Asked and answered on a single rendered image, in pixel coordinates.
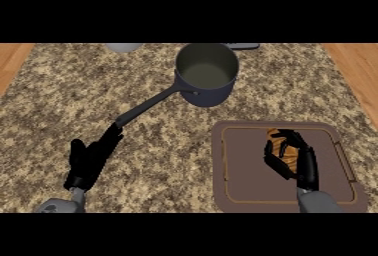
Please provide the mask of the dark blue saucepan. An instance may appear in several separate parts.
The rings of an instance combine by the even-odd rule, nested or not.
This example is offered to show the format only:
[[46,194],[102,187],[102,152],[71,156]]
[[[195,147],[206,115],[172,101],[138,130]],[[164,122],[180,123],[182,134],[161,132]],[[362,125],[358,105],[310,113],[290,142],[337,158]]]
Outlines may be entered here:
[[232,93],[238,72],[238,57],[225,44],[185,45],[176,56],[173,85],[117,117],[117,126],[127,125],[176,92],[192,105],[217,106]]

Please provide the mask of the brown rectangular tray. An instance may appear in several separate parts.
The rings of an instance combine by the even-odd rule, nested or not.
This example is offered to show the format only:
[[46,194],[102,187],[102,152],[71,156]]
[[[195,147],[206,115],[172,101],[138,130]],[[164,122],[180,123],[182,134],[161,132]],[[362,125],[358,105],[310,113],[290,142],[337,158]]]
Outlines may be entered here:
[[213,126],[213,191],[228,213],[296,213],[297,183],[266,165],[265,146],[276,128],[293,129],[313,147],[321,190],[344,211],[365,212],[368,196],[358,183],[335,128],[321,122],[220,121]]

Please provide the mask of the dark grey flat object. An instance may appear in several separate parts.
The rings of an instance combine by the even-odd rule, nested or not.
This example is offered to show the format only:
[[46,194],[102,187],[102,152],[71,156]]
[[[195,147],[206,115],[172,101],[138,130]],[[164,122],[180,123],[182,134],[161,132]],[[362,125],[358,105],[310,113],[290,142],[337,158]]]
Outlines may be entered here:
[[232,50],[253,50],[260,47],[260,43],[228,43],[226,46]]

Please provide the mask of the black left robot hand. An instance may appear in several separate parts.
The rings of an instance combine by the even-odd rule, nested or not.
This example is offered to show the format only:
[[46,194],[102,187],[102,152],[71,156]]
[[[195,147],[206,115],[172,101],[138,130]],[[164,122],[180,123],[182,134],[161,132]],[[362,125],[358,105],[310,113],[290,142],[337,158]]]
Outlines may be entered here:
[[101,139],[86,145],[80,139],[71,141],[70,172],[64,188],[80,188],[89,191],[99,178],[107,160],[115,150],[124,135],[123,129],[113,124]]

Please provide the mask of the golden brown croissant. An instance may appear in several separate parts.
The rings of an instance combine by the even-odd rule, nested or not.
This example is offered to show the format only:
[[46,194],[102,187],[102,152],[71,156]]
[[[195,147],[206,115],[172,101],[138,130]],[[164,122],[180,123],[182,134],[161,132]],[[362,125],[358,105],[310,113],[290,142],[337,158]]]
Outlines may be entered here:
[[272,137],[273,134],[276,134],[279,130],[276,128],[268,129],[268,139],[272,141],[273,144],[273,151],[272,154],[285,162],[285,164],[290,167],[290,170],[293,172],[297,172],[297,158],[299,158],[299,149],[293,146],[288,146],[285,149],[284,156],[279,156],[279,150],[281,150],[281,143],[285,140],[285,137]]

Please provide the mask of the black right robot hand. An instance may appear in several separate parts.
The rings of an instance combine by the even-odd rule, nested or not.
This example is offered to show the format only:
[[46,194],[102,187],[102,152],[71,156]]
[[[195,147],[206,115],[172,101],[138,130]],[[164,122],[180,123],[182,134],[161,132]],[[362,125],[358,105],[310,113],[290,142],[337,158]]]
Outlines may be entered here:
[[[273,154],[273,142],[268,140],[265,163],[287,180],[297,180],[299,188],[307,191],[318,191],[319,171],[313,147],[306,143],[302,134],[291,129],[279,129],[278,133],[272,134],[272,137],[285,138],[285,140],[281,142],[279,155]],[[299,151],[296,171],[291,171],[290,165],[282,160],[288,147],[294,147]]]

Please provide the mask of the pale grey round object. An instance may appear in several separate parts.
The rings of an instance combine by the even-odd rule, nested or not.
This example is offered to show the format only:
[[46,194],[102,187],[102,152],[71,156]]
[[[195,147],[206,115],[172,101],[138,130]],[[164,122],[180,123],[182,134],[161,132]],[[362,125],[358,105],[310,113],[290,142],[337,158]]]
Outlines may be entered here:
[[127,53],[135,51],[142,46],[142,43],[107,43],[105,46],[114,52]]

